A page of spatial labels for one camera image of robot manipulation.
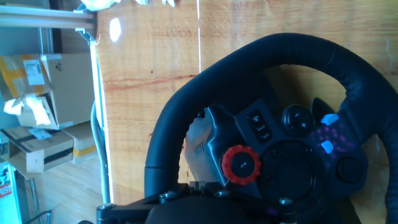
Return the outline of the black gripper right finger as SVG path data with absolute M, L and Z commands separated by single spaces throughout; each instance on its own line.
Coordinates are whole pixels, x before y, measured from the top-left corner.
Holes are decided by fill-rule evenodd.
M 245 213 L 253 218 L 266 218 L 271 223 L 297 224 L 296 204 L 287 197 L 281 197 L 277 202 L 266 202 L 252 193 L 242 192 L 234 188 L 229 189 L 219 182 L 204 182 L 203 193 L 234 202 L 242 206 Z

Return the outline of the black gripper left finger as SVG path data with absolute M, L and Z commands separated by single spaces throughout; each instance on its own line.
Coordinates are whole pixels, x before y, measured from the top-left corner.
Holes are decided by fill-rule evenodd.
M 190 196 L 194 191 L 195 189 L 188 184 L 177 184 L 162 194 L 151 195 L 128 205 L 106 203 L 96 209 L 96 223 L 144 223 L 150 211 L 156 206 Z

